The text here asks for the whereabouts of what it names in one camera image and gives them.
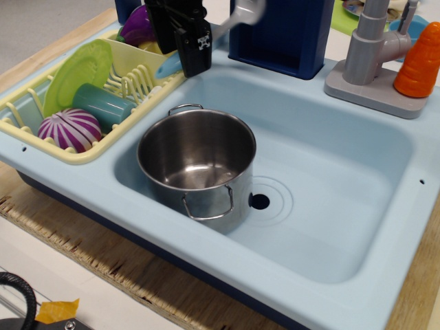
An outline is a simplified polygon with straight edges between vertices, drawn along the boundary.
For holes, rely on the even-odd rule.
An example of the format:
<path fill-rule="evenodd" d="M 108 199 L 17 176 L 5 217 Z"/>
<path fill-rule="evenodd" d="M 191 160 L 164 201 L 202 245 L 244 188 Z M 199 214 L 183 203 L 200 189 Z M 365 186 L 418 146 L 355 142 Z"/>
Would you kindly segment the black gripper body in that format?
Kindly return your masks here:
<path fill-rule="evenodd" d="M 183 26 L 205 19 L 207 9 L 202 1 L 190 0 L 149 0 L 144 2 L 152 23 Z"/>

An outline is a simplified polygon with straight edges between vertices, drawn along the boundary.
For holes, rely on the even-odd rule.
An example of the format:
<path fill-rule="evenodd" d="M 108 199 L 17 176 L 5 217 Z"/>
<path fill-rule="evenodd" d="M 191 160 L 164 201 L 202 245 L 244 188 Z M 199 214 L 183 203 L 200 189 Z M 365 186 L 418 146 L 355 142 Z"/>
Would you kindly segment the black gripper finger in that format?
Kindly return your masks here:
<path fill-rule="evenodd" d="M 200 19 L 178 27 L 175 40 L 185 77 L 192 78 L 211 68 L 212 32 L 209 22 Z"/>
<path fill-rule="evenodd" d="M 166 10 L 157 6 L 147 6 L 146 11 L 161 52 L 174 52 L 177 49 L 174 28 Z"/>

